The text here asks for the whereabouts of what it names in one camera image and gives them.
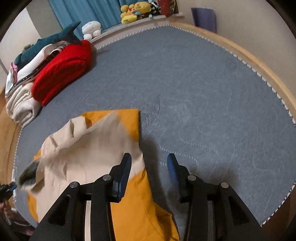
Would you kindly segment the pink white cloth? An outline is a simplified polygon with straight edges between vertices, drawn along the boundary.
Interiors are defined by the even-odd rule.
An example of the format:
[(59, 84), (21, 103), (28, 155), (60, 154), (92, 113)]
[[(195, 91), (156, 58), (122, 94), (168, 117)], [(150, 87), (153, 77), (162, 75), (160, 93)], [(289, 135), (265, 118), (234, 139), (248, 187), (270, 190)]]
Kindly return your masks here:
[(5, 95), (8, 95), (17, 82), (18, 67), (15, 63), (10, 64), (10, 69), (6, 78)]

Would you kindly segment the yellow plush toys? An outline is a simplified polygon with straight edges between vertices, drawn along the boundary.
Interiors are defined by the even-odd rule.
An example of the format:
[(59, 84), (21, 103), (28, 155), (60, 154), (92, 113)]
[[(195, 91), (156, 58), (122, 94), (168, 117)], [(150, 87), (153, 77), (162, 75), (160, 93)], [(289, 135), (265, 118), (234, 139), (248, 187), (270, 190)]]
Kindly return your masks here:
[(135, 4), (123, 5), (120, 8), (121, 23), (127, 25), (141, 19), (145, 14), (152, 11), (152, 5), (148, 2), (141, 1)]

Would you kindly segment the dark patterned folded cloth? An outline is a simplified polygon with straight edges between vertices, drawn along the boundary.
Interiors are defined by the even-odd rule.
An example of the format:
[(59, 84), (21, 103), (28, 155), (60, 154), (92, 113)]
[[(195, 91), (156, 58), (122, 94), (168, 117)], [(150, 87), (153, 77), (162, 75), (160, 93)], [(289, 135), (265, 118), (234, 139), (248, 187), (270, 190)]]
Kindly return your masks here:
[(16, 88), (16, 87), (18, 87), (19, 85), (21, 85), (21, 84), (25, 84), (25, 83), (28, 83), (28, 82), (30, 82), (30, 81), (33, 81), (35, 78), (36, 78), (36, 76), (37, 76), (37, 74), (50, 62), (50, 61), (52, 61), (59, 53), (61, 53), (62, 52), (62, 50), (63, 50), (63, 48), (61, 48), (61, 47), (58, 47), (54, 52), (52, 52), (50, 55), (49, 55), (49, 57), (45, 60), (45, 61), (43, 61), (38, 67), (37, 67), (37, 69), (36, 70), (34, 70), (31, 74), (29, 74), (27, 77), (25, 77), (25, 78), (23, 78), (23, 79), (21, 79), (21, 80), (19, 80), (19, 81), (17, 81), (16, 82), (16, 84), (14, 85), (14, 87), (13, 88)]

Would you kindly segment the red folded blanket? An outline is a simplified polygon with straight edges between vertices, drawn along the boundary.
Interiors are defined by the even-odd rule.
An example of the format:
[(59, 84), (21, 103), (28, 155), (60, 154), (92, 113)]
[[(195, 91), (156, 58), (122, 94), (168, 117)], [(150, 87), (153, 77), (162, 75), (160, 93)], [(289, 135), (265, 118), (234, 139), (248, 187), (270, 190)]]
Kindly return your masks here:
[(65, 87), (87, 73), (92, 65), (92, 47), (89, 41), (67, 45), (37, 75), (32, 96), (46, 106)]

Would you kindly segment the dark red cushion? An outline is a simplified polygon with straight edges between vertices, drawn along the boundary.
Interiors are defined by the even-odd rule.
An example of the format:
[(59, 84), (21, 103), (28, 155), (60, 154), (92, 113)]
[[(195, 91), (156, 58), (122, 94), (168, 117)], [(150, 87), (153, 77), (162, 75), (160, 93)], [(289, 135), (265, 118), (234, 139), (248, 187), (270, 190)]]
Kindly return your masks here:
[(160, 12), (166, 17), (171, 16), (174, 13), (176, 1), (175, 0), (158, 0)]

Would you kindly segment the white folded quilt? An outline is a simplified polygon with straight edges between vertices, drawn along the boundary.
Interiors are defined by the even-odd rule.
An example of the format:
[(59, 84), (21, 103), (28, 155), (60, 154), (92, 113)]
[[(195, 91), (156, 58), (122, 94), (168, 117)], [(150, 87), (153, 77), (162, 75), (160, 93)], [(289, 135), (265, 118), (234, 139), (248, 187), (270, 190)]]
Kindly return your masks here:
[(60, 41), (54, 44), (48, 44), (44, 46), (35, 56), (30, 57), (26, 60), (22, 60), (21, 62), (17, 63), (16, 66), (18, 67), (17, 72), (17, 81), (27, 77), (31, 74), (37, 67), (45, 61), (49, 55), (54, 52), (58, 47), (65, 48), (69, 43), (66, 41)]

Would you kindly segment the white plush toy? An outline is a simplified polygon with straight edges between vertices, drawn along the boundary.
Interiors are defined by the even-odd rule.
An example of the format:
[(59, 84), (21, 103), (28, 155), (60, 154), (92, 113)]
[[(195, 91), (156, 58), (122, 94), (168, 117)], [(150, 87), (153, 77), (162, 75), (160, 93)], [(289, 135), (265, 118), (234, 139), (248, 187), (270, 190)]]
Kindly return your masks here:
[(82, 26), (84, 40), (92, 40), (101, 35), (101, 24), (98, 21), (90, 21)]

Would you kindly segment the beige hooded jacket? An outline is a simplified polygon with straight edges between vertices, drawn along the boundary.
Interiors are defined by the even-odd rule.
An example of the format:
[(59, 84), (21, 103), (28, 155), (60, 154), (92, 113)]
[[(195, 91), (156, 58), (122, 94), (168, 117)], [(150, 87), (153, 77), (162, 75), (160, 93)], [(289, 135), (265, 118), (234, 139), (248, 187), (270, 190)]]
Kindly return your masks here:
[(124, 153), (132, 156), (129, 178), (142, 172), (138, 140), (138, 109), (85, 113), (49, 135), (18, 179), (34, 220), (42, 220), (71, 182), (94, 182), (118, 165)]

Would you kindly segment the cream folded blanket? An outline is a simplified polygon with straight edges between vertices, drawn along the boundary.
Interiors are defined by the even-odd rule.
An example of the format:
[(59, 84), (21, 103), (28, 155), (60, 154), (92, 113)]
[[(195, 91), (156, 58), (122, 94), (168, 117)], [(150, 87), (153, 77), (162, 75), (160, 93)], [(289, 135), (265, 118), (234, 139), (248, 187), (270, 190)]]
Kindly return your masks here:
[(33, 97), (33, 85), (31, 82), (19, 86), (6, 102), (8, 116), (22, 128), (37, 116), (42, 107), (41, 102)]

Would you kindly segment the teal shark plush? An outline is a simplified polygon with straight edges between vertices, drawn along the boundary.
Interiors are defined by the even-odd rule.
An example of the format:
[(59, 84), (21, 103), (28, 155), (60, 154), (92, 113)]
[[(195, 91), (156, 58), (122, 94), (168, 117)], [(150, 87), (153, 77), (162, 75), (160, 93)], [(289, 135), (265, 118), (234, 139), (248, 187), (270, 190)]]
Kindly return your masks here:
[(61, 41), (65, 41), (70, 44), (81, 44), (80, 40), (74, 34), (74, 30), (80, 25), (80, 23), (81, 21), (72, 23), (59, 33), (53, 34), (43, 39), (38, 39), (34, 45), (16, 57), (14, 64), (19, 70), (22, 69), (41, 51), (41, 49), (49, 44), (55, 44)]

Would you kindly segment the orange and white blanket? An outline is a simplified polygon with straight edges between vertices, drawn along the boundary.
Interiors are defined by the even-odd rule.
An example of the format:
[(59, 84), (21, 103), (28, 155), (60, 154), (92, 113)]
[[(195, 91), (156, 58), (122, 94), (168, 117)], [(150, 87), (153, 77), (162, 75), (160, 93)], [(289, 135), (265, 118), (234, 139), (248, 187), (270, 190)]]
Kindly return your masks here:
[(147, 171), (129, 178), (121, 202), (111, 205), (117, 240), (178, 240), (172, 215), (153, 201)]

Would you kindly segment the blue curtain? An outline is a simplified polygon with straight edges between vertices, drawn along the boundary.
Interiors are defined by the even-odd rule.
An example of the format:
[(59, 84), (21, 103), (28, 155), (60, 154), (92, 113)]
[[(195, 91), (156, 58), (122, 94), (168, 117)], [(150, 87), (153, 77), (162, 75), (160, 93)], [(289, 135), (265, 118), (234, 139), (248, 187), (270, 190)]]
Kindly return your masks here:
[(80, 22), (74, 34), (83, 39), (82, 26), (98, 21), (105, 30), (121, 23), (121, 6), (134, 4), (130, 0), (51, 0), (49, 4), (62, 28)]

